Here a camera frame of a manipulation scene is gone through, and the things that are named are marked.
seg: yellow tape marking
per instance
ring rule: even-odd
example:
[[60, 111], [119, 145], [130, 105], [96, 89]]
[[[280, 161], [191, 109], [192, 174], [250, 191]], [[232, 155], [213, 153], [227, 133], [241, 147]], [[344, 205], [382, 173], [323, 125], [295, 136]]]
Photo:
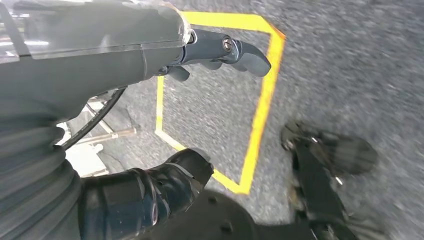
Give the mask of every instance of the yellow tape marking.
[[[260, 97], [252, 122], [249, 145], [244, 164], [241, 170], [240, 183], [236, 183], [218, 170], [212, 175], [218, 182], [236, 194], [249, 194], [252, 187], [255, 168], [261, 147], [262, 134], [267, 123], [271, 101], [276, 86], [280, 62], [284, 51], [285, 36], [269, 24], [263, 17], [254, 14], [220, 13], [220, 12], [195, 12], [186, 11], [184, 16], [194, 25], [203, 25], [218, 28], [233, 28], [250, 31], [264, 32], [270, 35], [269, 47], [266, 54], [271, 63], [271, 70], [262, 80]], [[157, 78], [156, 100], [156, 130], [154, 131], [162, 140], [177, 151], [186, 147], [163, 131], [163, 106], [164, 106], [164, 77]]]

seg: metal rod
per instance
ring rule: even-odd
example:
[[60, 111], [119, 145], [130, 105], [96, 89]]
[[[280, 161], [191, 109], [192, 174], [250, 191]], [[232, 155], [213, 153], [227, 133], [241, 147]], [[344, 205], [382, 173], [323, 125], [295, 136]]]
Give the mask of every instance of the metal rod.
[[87, 103], [89, 103], [89, 104], [93, 104], [93, 103], [103, 104], [104, 102], [105, 102], [104, 100], [98, 99], [96, 97], [92, 97], [87, 101]]
[[120, 138], [120, 137], [126, 137], [126, 136], [130, 136], [130, 135], [134, 135], [136, 133], [137, 133], [137, 130], [136, 130], [135, 127], [133, 127], [133, 128], [130, 128], [130, 129], [115, 131], [115, 132], [112, 132], [112, 133], [103, 134], [103, 135], [99, 135], [99, 136], [86, 137], [86, 138], [81, 139], [75, 145], [96, 144], [96, 143], [104, 142], [104, 141], [111, 140], [111, 139], [117, 139], [117, 138]]

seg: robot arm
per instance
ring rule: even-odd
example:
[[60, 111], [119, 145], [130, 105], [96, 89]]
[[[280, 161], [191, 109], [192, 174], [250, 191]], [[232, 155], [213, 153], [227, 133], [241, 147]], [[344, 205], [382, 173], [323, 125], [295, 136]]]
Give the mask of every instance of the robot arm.
[[0, 239], [131, 239], [185, 211], [213, 173], [186, 149], [149, 170], [80, 178], [56, 127], [87, 100], [183, 66], [222, 63], [265, 75], [252, 45], [191, 29], [167, 4], [0, 2]]

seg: gray floor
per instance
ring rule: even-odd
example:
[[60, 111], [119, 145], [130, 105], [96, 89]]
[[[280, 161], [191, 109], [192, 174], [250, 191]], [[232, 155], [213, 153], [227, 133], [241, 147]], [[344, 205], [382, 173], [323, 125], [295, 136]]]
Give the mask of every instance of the gray floor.
[[[283, 62], [250, 195], [234, 196], [262, 223], [288, 220], [289, 156], [278, 132], [290, 118], [355, 134], [378, 151], [372, 174], [345, 180], [348, 208], [381, 217], [392, 239], [421, 240], [424, 229], [424, 3], [419, 0], [174, 0], [182, 10], [253, 13], [286, 34]], [[267, 36], [226, 30], [267, 47]], [[261, 80], [224, 67], [191, 67], [184, 83], [165, 80], [164, 130], [205, 149], [234, 180], [248, 146]], [[108, 116], [137, 136], [106, 142], [123, 168], [148, 168], [175, 151], [154, 134], [155, 80], [128, 89]], [[208, 186], [227, 192], [214, 180]]]

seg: cable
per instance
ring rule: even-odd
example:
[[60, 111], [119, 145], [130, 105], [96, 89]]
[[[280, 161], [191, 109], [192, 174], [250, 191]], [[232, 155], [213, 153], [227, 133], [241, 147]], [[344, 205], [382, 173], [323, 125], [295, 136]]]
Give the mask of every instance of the cable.
[[121, 98], [127, 87], [120, 88], [116, 90], [110, 99], [106, 102], [105, 105], [95, 114], [95, 116], [90, 119], [79, 131], [77, 131], [74, 135], [72, 135], [66, 142], [62, 144], [64, 150], [68, 150], [74, 144], [76, 144], [79, 140], [81, 140], [85, 135], [87, 135], [115, 106], [118, 100]]

